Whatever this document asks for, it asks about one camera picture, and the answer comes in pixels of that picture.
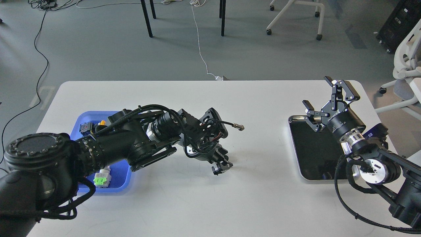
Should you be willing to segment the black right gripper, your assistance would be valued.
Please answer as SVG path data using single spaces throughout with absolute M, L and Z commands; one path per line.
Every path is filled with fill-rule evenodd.
M 308 100 L 303 100 L 307 111 L 304 118 L 306 123 L 315 132 L 329 131 L 338 142 L 343 141 L 342 137 L 353 129 L 363 132 L 366 125 L 348 106 L 360 99 L 355 88 L 346 80 L 337 81 L 329 76 L 325 76 L 324 80 L 332 87 L 331 100 L 322 108 L 322 112 L 315 111 Z M 317 123 L 314 117 L 321 117 L 321 123 Z

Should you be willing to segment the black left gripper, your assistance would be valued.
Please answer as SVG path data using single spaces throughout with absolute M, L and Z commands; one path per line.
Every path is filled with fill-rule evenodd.
M 200 138 L 194 141 L 191 138 L 181 137 L 178 145 L 183 147 L 184 154 L 189 158 L 212 163 L 212 167 L 219 168 L 220 174 L 233 167 L 227 156 L 228 151 L 219 143 L 219 139 Z

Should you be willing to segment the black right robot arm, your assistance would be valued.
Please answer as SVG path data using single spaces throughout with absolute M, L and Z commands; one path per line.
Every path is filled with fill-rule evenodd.
M 327 129 L 342 145 L 343 155 L 334 174 L 334 186 L 341 204 L 355 219 L 368 224 L 391 231 L 420 234 L 420 166 L 388 149 L 388 128 L 382 123 L 364 133 L 365 124 L 350 108 L 350 104 L 359 100 L 360 96 L 349 81 L 337 81 L 329 76 L 324 79 L 332 88 L 331 98 L 321 111 L 316 111 L 309 101 L 304 100 L 304 120 L 315 132 Z M 338 174 L 343 164 L 346 164 L 346 178 L 354 189 L 380 195 L 389 203 L 391 215 L 409 228 L 379 224 L 353 211 L 343 201 L 338 189 Z

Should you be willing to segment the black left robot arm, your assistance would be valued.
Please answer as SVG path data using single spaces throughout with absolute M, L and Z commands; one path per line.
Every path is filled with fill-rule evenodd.
M 67 133 L 35 133 L 10 142 L 4 151 L 8 174 L 1 178 L 1 236 L 25 237 L 41 219 L 71 220 L 77 206 L 96 186 L 88 176 L 126 160 L 138 171 L 176 152 L 215 164 L 215 175 L 229 170 L 227 150 L 219 144 L 228 136 L 224 121 L 209 108 L 201 118 L 162 105 L 139 106 L 108 117 L 93 133 L 71 140 Z

